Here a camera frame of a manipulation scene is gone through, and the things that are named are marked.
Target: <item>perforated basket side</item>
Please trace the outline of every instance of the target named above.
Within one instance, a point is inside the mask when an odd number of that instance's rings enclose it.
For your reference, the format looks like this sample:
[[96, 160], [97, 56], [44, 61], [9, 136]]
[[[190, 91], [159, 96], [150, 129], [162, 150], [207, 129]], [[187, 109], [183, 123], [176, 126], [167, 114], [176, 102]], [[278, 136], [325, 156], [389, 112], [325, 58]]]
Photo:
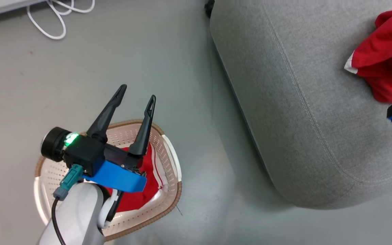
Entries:
[[[128, 146], [134, 142], [141, 123], [141, 120], [131, 120], [110, 125], [107, 130], [108, 143], [118, 147]], [[176, 155], [173, 156], [175, 152], [173, 146], [157, 125], [153, 124], [152, 129], [154, 130], [151, 130], [149, 141], [160, 159], [160, 164], [157, 163], [157, 165], [164, 170], [167, 179], [166, 188], [159, 191], [161, 195], [156, 201], [145, 205], [140, 210], [117, 213], [111, 226], [104, 230], [107, 241], [129, 234], [165, 216], [176, 206], [181, 196], [180, 167]], [[39, 159], [34, 189], [35, 196], [36, 191], [39, 191], [43, 197], [41, 202], [36, 196], [36, 203], [39, 213], [42, 211], [41, 216], [45, 215], [42, 217], [44, 220], [49, 219], [47, 207], [53, 202], [52, 192], [59, 186], [67, 170], [63, 162], [56, 163], [44, 158]]]

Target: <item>black cable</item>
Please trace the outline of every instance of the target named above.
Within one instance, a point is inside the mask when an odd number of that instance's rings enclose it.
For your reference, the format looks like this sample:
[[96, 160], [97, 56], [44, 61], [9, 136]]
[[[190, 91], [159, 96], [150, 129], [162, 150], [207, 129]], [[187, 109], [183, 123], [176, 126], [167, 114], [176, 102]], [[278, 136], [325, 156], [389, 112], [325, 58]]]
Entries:
[[54, 230], [55, 233], [57, 235], [57, 237], [59, 238], [59, 241], [61, 243], [61, 245], [66, 245], [64, 243], [63, 237], [61, 236], [60, 230], [59, 230], [59, 226], [57, 225], [57, 220], [55, 218], [55, 208], [57, 206], [57, 203], [59, 202], [60, 198], [56, 197], [53, 204], [52, 204], [52, 209], [51, 209], [51, 219], [52, 219], [52, 224], [54, 226]]

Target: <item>concrete floor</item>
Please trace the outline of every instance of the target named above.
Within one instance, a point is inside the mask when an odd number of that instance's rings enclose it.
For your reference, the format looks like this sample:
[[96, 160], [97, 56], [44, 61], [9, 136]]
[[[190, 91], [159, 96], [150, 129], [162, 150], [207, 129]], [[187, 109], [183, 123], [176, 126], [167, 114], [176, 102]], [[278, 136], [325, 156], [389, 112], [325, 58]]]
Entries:
[[[78, 3], [88, 4], [87, 0]], [[44, 225], [33, 199], [39, 144], [50, 128], [86, 130], [122, 83], [112, 122], [154, 122], [182, 167], [181, 200], [115, 245], [392, 244], [392, 193], [336, 211], [294, 208], [263, 170], [209, 33], [204, 0], [102, 0], [64, 17], [55, 42], [26, 15], [0, 17], [0, 244], [35, 244]], [[49, 9], [34, 16], [60, 30]]]

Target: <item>red cloth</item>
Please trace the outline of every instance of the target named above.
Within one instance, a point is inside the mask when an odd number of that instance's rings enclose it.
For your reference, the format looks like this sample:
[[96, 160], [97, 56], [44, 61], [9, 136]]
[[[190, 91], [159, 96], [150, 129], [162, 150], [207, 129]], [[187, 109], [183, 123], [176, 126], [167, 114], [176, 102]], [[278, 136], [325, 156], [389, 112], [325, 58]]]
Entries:
[[[135, 192], [135, 193], [125, 192], [122, 196], [117, 212], [139, 209], [143, 207], [143, 205], [145, 205], [147, 202], [149, 202], [157, 193], [159, 189], [159, 183], [154, 175], [154, 171], [157, 171], [157, 169], [154, 162], [152, 161], [153, 159], [155, 160], [156, 158], [157, 158], [157, 152], [149, 143], [146, 155], [145, 157], [143, 157], [143, 164], [140, 167], [141, 173], [146, 172], [147, 181], [146, 181], [145, 189], [143, 190], [143, 192]], [[111, 188], [106, 187], [106, 189], [109, 191], [110, 194], [112, 193]]]
[[376, 100], [392, 103], [392, 8], [380, 14], [377, 27], [348, 59], [345, 69], [369, 83]]

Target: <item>green light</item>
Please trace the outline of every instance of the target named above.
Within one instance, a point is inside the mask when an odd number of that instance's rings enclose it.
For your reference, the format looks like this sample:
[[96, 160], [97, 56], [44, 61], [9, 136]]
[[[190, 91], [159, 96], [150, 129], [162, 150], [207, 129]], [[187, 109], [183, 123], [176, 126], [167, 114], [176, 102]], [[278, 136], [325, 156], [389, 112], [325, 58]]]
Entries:
[[78, 135], [79, 135], [79, 134], [77, 134], [76, 132], [74, 132], [73, 134], [71, 134], [70, 137], [67, 138], [67, 139], [64, 141], [64, 145], [65, 145], [65, 146], [68, 146], [68, 145], [72, 144], [72, 142], [75, 140], [76, 137], [78, 137]]

